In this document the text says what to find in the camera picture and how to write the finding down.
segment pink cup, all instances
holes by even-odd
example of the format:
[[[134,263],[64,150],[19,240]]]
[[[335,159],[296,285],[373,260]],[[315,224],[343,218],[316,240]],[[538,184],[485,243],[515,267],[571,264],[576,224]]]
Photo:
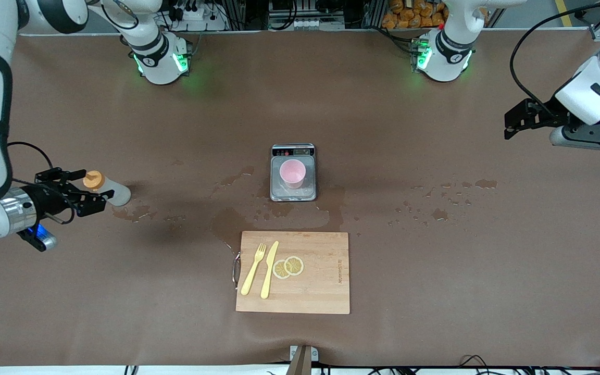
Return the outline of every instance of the pink cup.
[[[300,188],[303,182],[305,182],[306,174],[307,168],[305,168],[305,164],[298,159],[288,159],[279,167],[281,180],[291,189]]]

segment yellow stripe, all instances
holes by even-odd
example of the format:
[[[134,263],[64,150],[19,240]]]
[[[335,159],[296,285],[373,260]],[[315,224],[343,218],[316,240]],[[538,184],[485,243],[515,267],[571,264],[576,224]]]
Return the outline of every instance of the yellow stripe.
[[[564,0],[555,0],[555,5],[557,5],[557,10],[559,13],[566,12],[566,4],[564,3]],[[567,15],[562,16],[561,23],[565,28],[573,28],[573,23],[571,23],[571,19]]]

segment knife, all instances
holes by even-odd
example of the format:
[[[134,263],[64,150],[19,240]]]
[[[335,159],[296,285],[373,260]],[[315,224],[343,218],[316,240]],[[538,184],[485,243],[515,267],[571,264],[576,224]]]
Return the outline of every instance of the knife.
[[[279,241],[274,241],[274,244],[270,247],[270,252],[267,253],[267,259],[265,259],[265,263],[267,263],[267,272],[265,273],[265,281],[262,282],[263,287],[260,289],[260,297],[262,299],[267,299],[270,295],[270,278],[272,276],[274,256],[277,254],[277,246],[279,246]]]

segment table surface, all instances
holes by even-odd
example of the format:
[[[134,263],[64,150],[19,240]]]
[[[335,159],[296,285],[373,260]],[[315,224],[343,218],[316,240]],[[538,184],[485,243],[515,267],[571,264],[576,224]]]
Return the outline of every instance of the table surface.
[[[115,36],[19,38],[10,140],[133,198],[48,223],[45,254],[0,240],[0,365],[268,363],[292,344],[333,365],[600,365],[600,152],[503,140],[520,36],[483,33],[435,83],[377,33],[209,35],[164,87]],[[519,76],[547,99],[597,48],[539,31]],[[317,201],[266,199],[283,142],[317,145]],[[17,178],[45,168],[11,158]],[[352,313],[236,313],[243,230],[348,232]]]

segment digital scale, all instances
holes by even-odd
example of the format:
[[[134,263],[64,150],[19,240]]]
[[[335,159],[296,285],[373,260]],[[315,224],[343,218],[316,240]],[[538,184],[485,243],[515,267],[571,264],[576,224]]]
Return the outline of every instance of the digital scale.
[[[308,202],[316,199],[316,147],[311,143],[281,143],[272,146],[270,159],[270,199],[275,202]],[[284,161],[297,159],[305,165],[302,186],[291,189],[281,180]]]

